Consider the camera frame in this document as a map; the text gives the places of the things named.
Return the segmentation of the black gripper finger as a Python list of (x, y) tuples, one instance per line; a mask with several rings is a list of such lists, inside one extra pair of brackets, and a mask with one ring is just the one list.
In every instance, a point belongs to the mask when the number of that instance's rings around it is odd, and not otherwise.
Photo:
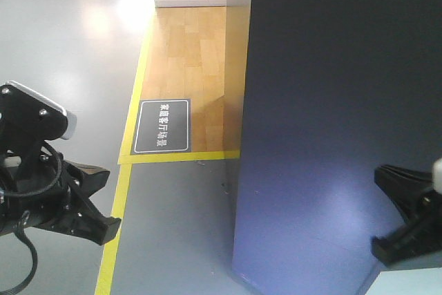
[(371, 253), (384, 265), (441, 251), (441, 205), (429, 204), (385, 237), (371, 239)]
[(374, 170), (374, 182), (392, 201), (404, 221), (421, 214), (424, 199), (435, 194), (432, 174), (384, 164)]

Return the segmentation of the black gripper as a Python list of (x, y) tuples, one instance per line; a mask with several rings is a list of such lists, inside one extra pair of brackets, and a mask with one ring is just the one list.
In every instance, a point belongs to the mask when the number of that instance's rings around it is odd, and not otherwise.
[[(42, 198), (61, 176), (62, 157), (49, 144), (61, 138), (67, 119), (17, 88), (1, 86), (1, 234), (12, 233), (25, 206)], [(110, 171), (100, 166), (63, 161), (70, 185), (72, 221), (69, 234), (100, 246), (112, 241), (121, 218), (101, 214), (89, 197), (103, 189)]]

